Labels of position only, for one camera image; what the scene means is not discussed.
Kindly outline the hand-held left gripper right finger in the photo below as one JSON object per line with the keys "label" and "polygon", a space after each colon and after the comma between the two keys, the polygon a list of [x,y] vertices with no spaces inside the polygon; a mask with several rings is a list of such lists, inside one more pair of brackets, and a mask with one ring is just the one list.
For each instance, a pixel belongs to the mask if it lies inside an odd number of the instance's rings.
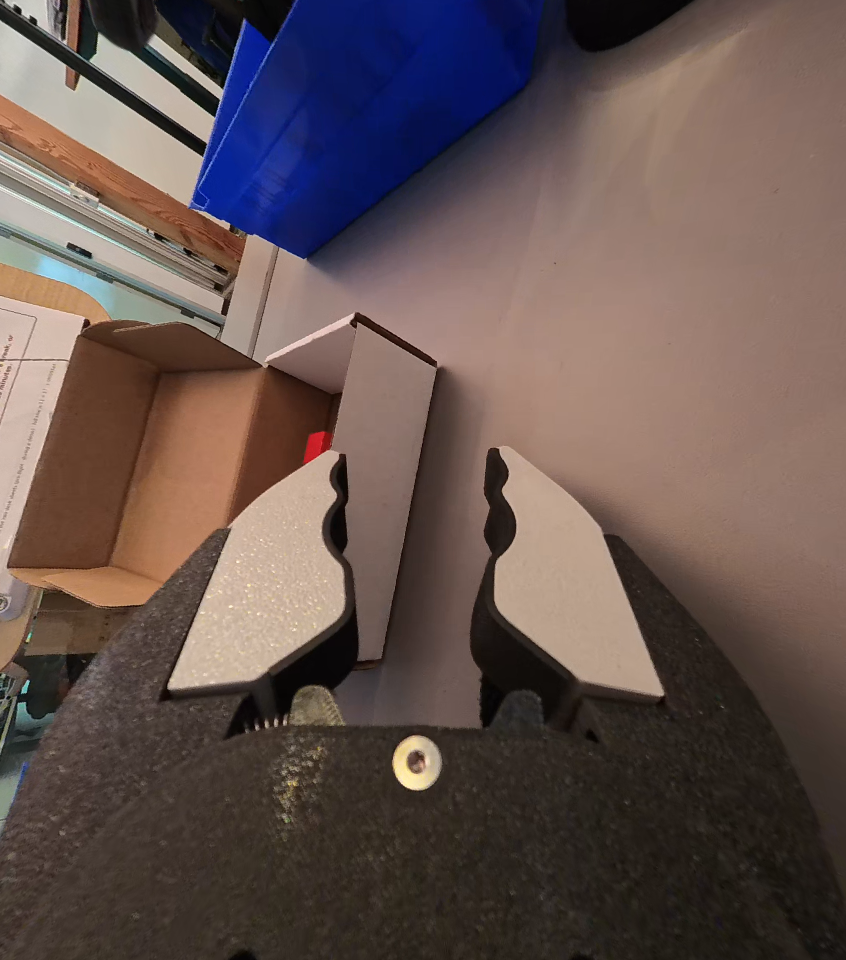
{"label": "hand-held left gripper right finger", "polygon": [[489,556],[470,629],[482,724],[523,692],[559,727],[585,699],[663,703],[664,684],[592,515],[510,446],[488,450],[484,497]]}

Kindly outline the white cardboard mailer box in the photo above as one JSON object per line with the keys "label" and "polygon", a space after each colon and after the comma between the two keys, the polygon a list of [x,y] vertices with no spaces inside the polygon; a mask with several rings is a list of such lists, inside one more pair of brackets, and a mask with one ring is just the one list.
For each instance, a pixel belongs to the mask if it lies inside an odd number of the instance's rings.
{"label": "white cardboard mailer box", "polygon": [[7,567],[98,608],[141,606],[332,435],[359,666],[383,656],[435,361],[361,314],[260,364],[182,322],[76,339]]}

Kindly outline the wooden beam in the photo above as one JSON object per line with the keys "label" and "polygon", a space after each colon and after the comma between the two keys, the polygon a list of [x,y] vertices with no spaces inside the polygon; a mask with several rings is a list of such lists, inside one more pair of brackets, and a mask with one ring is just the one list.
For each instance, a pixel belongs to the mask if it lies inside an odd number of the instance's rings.
{"label": "wooden beam", "polygon": [[243,238],[1,95],[0,146],[70,184],[88,187],[105,207],[227,272],[238,271]]}

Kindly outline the blue plastic bin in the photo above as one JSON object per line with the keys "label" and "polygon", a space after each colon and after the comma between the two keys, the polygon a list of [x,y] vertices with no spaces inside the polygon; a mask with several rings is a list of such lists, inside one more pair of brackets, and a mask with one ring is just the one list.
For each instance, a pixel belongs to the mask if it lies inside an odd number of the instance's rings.
{"label": "blue plastic bin", "polygon": [[240,31],[190,208],[308,258],[531,74],[541,1],[295,2]]}

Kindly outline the aluminium rail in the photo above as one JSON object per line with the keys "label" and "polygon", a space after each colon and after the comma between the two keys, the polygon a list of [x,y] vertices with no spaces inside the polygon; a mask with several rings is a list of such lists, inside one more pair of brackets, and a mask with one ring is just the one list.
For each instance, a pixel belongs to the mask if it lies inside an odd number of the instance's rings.
{"label": "aluminium rail", "polygon": [[218,313],[233,280],[0,144],[0,234],[169,303]]}

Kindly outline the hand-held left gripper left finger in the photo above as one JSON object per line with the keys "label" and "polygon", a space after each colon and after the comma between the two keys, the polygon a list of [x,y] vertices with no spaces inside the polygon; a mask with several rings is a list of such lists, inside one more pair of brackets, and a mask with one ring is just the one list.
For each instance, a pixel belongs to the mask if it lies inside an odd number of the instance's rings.
{"label": "hand-held left gripper left finger", "polygon": [[288,706],[305,686],[334,690],[348,677],[358,654],[348,499],[347,458],[330,450],[236,516],[169,673],[169,698],[241,694]]}

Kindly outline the black mat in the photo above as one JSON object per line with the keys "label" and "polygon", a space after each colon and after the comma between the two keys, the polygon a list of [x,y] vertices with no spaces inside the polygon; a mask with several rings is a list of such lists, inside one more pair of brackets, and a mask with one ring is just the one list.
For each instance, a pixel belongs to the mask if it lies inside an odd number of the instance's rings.
{"label": "black mat", "polygon": [[587,53],[616,49],[655,29],[692,1],[566,1],[566,24]]}

